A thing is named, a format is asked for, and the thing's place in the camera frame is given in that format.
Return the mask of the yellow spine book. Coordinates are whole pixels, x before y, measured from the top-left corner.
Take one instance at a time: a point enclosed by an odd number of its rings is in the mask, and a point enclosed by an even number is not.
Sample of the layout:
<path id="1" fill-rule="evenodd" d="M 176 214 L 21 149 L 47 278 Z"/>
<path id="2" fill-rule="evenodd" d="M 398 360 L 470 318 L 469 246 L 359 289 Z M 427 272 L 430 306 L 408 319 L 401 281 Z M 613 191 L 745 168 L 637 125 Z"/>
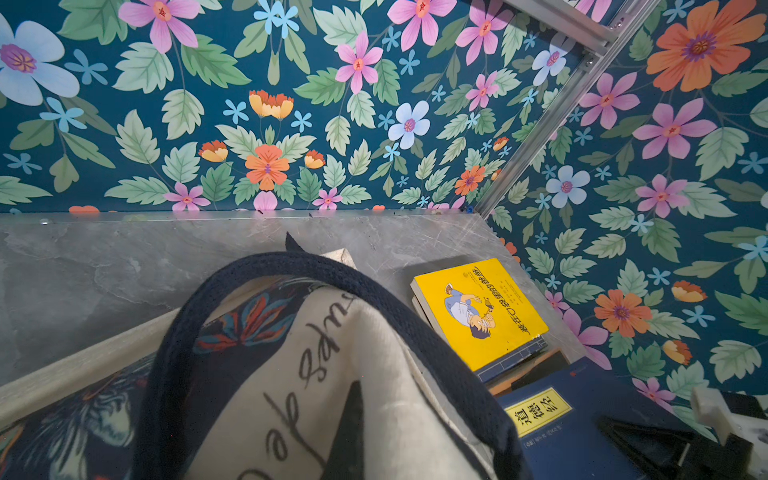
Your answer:
<path id="1" fill-rule="evenodd" d="M 549 331 L 497 259 L 419 275 L 411 289 L 426 321 L 475 374 Z"/>

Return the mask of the cream canvas tote bag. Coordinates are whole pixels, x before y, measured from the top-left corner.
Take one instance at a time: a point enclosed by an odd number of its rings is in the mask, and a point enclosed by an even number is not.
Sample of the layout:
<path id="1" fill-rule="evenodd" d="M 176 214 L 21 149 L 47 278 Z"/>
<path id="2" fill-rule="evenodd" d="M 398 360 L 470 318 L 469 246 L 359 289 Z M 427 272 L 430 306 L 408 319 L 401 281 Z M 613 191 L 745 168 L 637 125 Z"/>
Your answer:
<path id="1" fill-rule="evenodd" d="M 209 277 L 158 350 L 14 422 L 5 479 L 528 479 L 503 408 L 422 319 L 303 251 Z"/>

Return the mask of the brown cover book barcode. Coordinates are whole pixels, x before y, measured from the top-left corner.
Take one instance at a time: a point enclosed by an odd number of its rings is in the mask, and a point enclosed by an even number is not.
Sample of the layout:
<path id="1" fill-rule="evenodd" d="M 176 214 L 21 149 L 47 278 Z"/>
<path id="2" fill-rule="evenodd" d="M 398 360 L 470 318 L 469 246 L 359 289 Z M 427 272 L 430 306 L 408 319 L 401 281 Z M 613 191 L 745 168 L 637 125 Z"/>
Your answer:
<path id="1" fill-rule="evenodd" d="M 488 386 L 494 397 L 499 397 L 523 388 L 570 365 L 560 349 L 539 353 L 504 374 Z"/>

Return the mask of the navy book yellow label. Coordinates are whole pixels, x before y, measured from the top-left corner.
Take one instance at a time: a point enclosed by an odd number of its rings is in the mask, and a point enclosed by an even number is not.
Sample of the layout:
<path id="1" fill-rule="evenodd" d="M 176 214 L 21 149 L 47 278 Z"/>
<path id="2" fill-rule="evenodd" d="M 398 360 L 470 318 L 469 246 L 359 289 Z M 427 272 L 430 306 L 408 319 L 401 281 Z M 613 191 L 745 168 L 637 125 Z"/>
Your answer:
<path id="1" fill-rule="evenodd" d="M 645 479 L 597 426 L 612 419 L 683 432 L 692 428 L 583 358 L 498 398 L 515 423 L 535 479 Z"/>
<path id="2" fill-rule="evenodd" d="M 500 379 L 503 375 L 510 373 L 515 367 L 520 366 L 525 361 L 546 350 L 547 347 L 548 343 L 545 339 L 537 338 L 489 365 L 482 367 L 476 372 L 476 375 L 485 384 L 493 382 Z"/>

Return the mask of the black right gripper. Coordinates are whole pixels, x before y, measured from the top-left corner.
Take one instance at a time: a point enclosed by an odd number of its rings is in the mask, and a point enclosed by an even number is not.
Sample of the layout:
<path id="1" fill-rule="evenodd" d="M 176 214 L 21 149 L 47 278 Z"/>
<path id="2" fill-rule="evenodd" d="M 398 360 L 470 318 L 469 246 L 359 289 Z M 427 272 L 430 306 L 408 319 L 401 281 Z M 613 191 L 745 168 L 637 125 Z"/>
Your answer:
<path id="1" fill-rule="evenodd" d="M 598 429 L 651 479 L 765 479 L 767 446 L 729 435 L 641 426 L 602 416 Z"/>

